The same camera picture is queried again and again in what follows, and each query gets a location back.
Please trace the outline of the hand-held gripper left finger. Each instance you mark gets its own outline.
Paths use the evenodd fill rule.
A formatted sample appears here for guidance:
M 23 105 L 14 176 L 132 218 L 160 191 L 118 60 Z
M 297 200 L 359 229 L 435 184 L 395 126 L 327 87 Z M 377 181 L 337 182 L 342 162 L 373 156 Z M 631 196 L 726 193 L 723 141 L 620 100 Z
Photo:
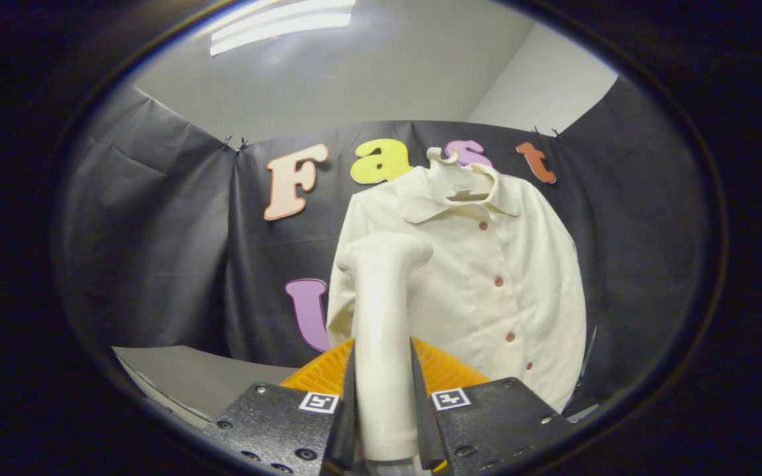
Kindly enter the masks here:
M 339 344 L 280 385 L 252 383 L 206 425 L 206 441 L 251 475 L 347 473 L 357 444 L 352 347 Z

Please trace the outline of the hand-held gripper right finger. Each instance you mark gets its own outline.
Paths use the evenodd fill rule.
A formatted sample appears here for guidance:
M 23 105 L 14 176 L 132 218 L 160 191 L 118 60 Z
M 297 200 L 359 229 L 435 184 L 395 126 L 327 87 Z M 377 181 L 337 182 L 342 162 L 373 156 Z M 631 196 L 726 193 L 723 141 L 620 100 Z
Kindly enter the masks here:
M 421 466 L 432 474 L 521 474 L 572 423 L 516 377 L 490 380 L 450 353 L 411 341 Z

